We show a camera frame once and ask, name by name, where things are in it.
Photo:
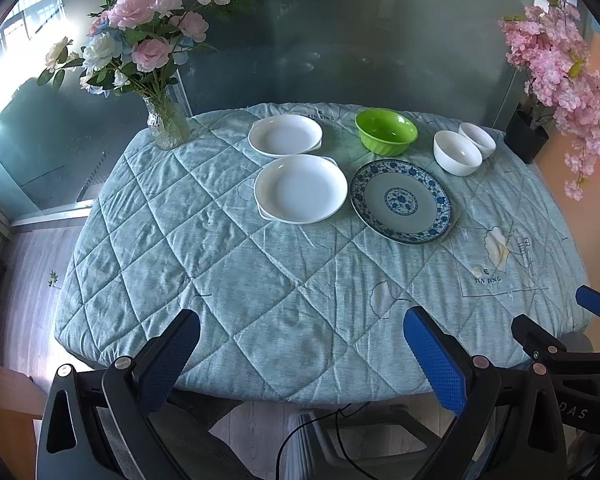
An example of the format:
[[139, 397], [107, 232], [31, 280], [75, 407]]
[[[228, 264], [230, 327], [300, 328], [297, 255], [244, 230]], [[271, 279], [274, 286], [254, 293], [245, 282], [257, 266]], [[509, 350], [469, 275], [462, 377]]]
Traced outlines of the blue patterned plate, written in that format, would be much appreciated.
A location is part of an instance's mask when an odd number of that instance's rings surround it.
[[366, 226], [398, 243], [432, 242], [452, 223], [452, 204], [442, 185], [404, 160], [379, 159], [362, 166], [350, 182], [349, 195]]

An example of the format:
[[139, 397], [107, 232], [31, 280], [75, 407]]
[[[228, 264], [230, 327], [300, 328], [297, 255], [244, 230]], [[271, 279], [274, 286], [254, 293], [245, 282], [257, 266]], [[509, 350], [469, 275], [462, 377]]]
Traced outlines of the clear glass vase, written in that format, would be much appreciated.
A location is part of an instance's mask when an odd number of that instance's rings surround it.
[[144, 102], [148, 113], [147, 127], [159, 148], [173, 150], [189, 140], [189, 125], [178, 102], [166, 92], [148, 96]]

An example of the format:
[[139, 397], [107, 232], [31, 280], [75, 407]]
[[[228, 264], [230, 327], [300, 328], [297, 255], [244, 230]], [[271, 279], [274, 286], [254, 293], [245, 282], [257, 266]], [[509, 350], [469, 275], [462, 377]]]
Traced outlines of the white plate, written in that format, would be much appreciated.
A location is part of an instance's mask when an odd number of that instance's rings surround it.
[[333, 159], [301, 154], [264, 167], [254, 181], [253, 195], [263, 219], [301, 226], [336, 214], [348, 189], [347, 178]]
[[257, 120], [248, 133], [250, 146], [268, 157], [285, 157], [318, 150], [323, 143], [323, 129], [313, 119], [283, 114]]

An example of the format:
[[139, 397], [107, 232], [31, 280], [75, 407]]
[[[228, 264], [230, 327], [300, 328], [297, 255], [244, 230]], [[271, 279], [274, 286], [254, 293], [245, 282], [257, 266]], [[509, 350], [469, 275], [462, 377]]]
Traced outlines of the light blue quilted tablecloth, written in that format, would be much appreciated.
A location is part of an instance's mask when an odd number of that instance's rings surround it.
[[198, 313], [200, 341], [178, 386], [235, 400], [346, 404], [428, 390], [402, 335], [424, 307], [470, 353], [501, 367], [524, 362], [510, 324], [527, 315], [556, 337], [590, 315], [574, 295], [586, 272], [539, 170], [506, 145], [471, 176], [432, 154], [458, 121], [416, 113], [406, 159], [452, 204], [433, 242], [400, 244], [350, 205], [293, 226], [263, 219], [253, 196], [268, 163], [248, 142], [261, 118], [298, 113], [324, 130], [321, 152], [347, 177], [370, 162], [342, 104], [259, 104], [189, 119], [190, 140], [163, 151], [147, 130], [128, 144], [76, 242], [55, 336], [91, 366], [132, 356], [181, 310]]

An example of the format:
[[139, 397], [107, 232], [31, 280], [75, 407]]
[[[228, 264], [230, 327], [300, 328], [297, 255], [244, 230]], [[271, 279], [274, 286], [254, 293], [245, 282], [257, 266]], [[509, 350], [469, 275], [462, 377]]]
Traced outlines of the pink cherry blossom branches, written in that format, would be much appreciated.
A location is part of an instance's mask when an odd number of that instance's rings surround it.
[[502, 18], [498, 26], [507, 62], [527, 74], [531, 125], [550, 124], [571, 138], [565, 164], [574, 178], [565, 183], [565, 196], [578, 202], [600, 160], [600, 73], [590, 70], [577, 7], [569, 0], [545, 1]]

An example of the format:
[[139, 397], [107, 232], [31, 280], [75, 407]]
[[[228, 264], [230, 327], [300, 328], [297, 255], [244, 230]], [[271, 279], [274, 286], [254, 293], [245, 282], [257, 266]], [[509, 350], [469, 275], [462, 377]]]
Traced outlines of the wooden chair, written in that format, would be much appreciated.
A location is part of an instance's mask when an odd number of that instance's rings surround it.
[[33, 422], [43, 418], [46, 393], [32, 379], [0, 365], [0, 460], [14, 479], [34, 479]]

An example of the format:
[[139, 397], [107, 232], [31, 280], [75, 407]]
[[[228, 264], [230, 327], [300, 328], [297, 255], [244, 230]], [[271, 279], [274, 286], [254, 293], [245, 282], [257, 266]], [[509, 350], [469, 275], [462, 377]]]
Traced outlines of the white bowl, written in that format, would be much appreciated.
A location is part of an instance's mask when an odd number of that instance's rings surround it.
[[475, 144], [483, 159], [488, 159], [496, 150], [496, 142], [492, 136], [471, 122], [461, 122], [458, 126], [458, 133], [466, 136], [472, 144]]
[[434, 135], [434, 159], [444, 171], [457, 177], [468, 177], [483, 162], [480, 151], [466, 136], [450, 130]]

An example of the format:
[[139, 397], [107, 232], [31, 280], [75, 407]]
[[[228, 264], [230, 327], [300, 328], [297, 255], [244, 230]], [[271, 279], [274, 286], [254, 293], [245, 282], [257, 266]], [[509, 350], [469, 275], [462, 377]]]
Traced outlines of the green plastic bowl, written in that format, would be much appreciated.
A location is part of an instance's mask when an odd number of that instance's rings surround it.
[[380, 156], [401, 155], [418, 138], [414, 122], [384, 108], [362, 110], [355, 117], [355, 125], [364, 148]]

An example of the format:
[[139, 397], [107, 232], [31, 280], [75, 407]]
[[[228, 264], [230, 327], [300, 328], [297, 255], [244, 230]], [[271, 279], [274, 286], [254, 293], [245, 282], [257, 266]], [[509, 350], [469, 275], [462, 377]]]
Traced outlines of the pink white flower bouquet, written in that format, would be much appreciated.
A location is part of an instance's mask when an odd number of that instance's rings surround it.
[[50, 49], [37, 84], [59, 89], [68, 70], [93, 94], [136, 93], [145, 99], [176, 84], [178, 66], [207, 44], [208, 16], [226, 15], [238, 0], [100, 0], [85, 44], [65, 37]]

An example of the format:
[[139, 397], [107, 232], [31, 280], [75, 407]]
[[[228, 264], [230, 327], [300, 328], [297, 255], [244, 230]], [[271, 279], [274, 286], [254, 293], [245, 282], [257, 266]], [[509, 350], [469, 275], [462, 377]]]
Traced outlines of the white bowl far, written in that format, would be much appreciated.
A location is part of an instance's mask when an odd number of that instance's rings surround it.
[[471, 122], [461, 122], [458, 126], [458, 133], [466, 136], [472, 144], [475, 144], [483, 159], [488, 159], [496, 150], [496, 142], [492, 136]]

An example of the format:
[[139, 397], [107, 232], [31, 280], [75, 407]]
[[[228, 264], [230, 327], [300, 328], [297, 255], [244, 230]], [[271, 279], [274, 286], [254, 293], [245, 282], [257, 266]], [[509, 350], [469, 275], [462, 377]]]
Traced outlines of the white bowl near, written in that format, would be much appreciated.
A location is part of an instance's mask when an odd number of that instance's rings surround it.
[[434, 159], [444, 171], [457, 177], [468, 177], [483, 162], [480, 151], [466, 136], [450, 130], [434, 135]]

